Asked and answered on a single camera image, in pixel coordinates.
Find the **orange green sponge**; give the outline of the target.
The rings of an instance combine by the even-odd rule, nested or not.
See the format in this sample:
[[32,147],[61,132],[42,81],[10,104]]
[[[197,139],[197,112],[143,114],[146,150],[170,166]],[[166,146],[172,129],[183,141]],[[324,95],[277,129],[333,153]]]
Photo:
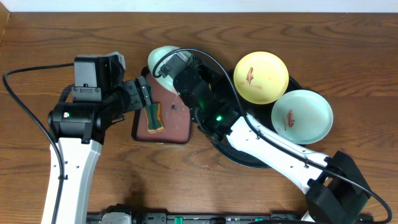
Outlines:
[[156,133],[164,129],[160,103],[154,103],[152,105],[146,106],[144,108],[144,112],[147,119],[147,131],[149,133]]

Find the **light green plate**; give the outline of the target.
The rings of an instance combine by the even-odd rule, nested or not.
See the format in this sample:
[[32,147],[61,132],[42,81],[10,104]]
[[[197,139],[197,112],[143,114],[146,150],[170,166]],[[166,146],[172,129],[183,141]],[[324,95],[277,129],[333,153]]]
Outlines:
[[155,80],[173,94],[177,94],[173,85],[174,78],[187,67],[191,53],[182,51],[169,55],[164,60],[161,58],[177,49],[178,47],[171,45],[159,47],[153,50],[148,57],[148,67]]

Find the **mint green plate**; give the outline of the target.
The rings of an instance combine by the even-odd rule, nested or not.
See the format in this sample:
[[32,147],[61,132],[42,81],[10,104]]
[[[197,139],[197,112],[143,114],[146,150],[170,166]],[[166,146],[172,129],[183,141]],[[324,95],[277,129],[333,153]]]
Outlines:
[[273,105],[271,121],[279,135],[296,144],[322,140],[333,126],[333,111],[324,97],[310,90],[294,90]]

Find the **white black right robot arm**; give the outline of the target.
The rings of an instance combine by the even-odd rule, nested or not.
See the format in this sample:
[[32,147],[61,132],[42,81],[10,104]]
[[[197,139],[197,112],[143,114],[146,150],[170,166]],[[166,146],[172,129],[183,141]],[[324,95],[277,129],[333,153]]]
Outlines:
[[173,86],[191,109],[194,122],[215,145],[223,144],[256,157],[291,180],[308,205],[305,220],[357,223],[371,197],[369,185],[352,158],[333,157],[292,143],[243,111],[229,75],[202,63],[173,69]]

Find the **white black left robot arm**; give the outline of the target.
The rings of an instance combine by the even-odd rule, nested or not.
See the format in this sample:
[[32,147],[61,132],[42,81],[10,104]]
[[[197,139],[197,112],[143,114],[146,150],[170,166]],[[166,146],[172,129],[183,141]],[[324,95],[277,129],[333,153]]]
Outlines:
[[85,223],[91,181],[106,130],[130,111],[153,104],[145,78],[124,80],[119,52],[78,55],[75,82],[66,87],[49,113],[49,186],[42,223]]

